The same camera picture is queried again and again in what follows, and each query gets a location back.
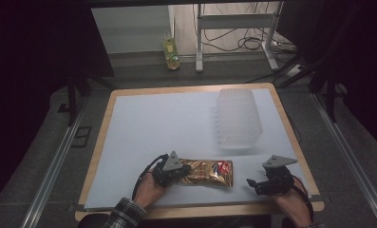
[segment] human hand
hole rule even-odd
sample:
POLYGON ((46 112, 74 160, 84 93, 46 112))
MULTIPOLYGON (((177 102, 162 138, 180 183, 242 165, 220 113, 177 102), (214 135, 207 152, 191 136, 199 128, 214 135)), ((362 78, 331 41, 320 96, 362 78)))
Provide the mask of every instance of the human hand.
POLYGON ((137 194, 133 201, 139 206, 146 208, 161 198, 165 192, 165 188, 155 183, 152 173, 146 173, 138 187, 137 194))
MULTIPOLYGON (((294 185, 307 194, 303 184, 298 178, 294 178, 294 185)), ((282 212, 294 223, 295 227, 305 227, 312 224, 309 208, 304 199, 293 189, 285 194, 268 196, 282 210, 282 212)))

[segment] gold foil bag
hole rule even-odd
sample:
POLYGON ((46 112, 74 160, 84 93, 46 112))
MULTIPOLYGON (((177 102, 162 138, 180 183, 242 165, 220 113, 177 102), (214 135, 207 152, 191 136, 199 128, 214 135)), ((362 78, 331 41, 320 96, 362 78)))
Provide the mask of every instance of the gold foil bag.
POLYGON ((233 187, 232 161, 206 161, 181 159, 182 164, 191 165, 189 174, 179 182, 196 185, 218 185, 233 187))

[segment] plaid sleeve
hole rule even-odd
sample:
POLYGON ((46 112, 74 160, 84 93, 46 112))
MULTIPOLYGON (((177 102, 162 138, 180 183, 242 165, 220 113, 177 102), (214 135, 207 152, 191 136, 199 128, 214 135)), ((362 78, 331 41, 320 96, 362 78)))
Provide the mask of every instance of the plaid sleeve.
POLYGON ((132 228, 138 226, 146 211, 134 201, 122 198, 110 214, 104 228, 132 228))

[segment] transparent plastic box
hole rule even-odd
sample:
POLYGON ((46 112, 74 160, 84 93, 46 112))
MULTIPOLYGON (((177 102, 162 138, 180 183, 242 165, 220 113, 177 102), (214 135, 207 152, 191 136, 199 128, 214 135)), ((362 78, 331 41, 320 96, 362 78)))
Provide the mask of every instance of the transparent plastic box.
POLYGON ((217 98, 219 145, 251 149, 262 134, 254 94, 250 89, 221 89, 217 98))

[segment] metal frame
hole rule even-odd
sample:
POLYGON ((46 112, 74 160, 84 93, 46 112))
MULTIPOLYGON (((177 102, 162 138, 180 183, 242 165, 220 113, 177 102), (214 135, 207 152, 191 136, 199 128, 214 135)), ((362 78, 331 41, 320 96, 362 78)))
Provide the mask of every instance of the metal frame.
POLYGON ((283 2, 279 2, 274 13, 263 14, 229 14, 229 15, 202 15, 201 4, 198 4, 197 15, 197 72, 203 71, 202 31, 204 29, 248 29, 269 28, 269 34, 262 48, 272 70, 278 70, 276 60, 271 52, 271 42, 276 29, 279 13, 283 2))

